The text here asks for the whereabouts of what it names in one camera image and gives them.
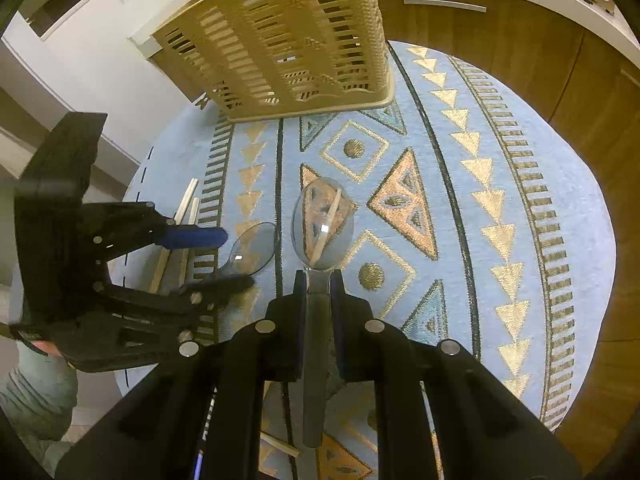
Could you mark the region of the grey sleeve forearm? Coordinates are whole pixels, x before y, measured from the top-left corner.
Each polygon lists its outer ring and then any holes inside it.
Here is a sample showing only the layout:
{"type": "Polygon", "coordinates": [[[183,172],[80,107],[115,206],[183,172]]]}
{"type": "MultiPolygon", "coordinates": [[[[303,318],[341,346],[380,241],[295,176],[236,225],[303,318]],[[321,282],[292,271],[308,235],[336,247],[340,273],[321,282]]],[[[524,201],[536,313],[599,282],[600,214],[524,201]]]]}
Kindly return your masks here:
{"type": "Polygon", "coordinates": [[[1,385],[1,408],[17,434],[29,444],[60,442],[77,404],[76,370],[60,356],[17,344],[17,366],[1,385]]]}

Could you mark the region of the person left hand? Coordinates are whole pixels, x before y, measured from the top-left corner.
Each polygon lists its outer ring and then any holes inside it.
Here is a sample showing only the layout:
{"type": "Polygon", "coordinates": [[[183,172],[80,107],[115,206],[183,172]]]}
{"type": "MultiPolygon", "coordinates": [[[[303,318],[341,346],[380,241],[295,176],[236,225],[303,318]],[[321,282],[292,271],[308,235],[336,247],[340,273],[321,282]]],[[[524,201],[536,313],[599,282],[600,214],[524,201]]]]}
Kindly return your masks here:
{"type": "Polygon", "coordinates": [[[57,356],[62,358],[62,353],[58,350],[58,347],[51,341],[38,340],[38,341],[25,341],[24,345],[32,351],[47,356],[57,356]]]}

